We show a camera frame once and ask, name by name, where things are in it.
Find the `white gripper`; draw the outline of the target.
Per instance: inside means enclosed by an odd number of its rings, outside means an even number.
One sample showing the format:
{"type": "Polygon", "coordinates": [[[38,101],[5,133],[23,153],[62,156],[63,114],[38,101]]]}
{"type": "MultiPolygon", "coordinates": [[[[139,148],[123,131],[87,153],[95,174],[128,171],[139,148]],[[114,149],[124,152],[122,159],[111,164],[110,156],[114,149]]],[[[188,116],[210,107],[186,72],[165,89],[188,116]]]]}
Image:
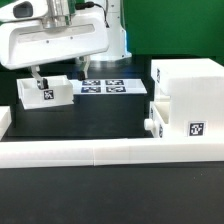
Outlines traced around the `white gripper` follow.
{"type": "Polygon", "coordinates": [[[38,65],[80,57],[79,80],[88,78],[90,57],[109,41],[102,9],[69,9],[66,0],[16,0],[0,8],[0,64],[14,70],[31,67],[40,90],[48,80],[38,65]]]}

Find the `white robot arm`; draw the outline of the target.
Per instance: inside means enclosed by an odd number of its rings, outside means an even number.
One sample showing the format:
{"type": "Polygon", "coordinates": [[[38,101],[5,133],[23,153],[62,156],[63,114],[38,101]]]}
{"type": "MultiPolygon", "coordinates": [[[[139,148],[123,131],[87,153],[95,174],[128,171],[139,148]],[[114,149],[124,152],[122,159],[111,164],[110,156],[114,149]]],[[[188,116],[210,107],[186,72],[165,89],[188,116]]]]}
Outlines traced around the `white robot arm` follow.
{"type": "Polygon", "coordinates": [[[0,64],[29,67],[39,88],[48,81],[39,65],[77,58],[85,80],[91,60],[119,60],[127,55],[126,32],[116,0],[15,0],[0,7],[0,64]]]}

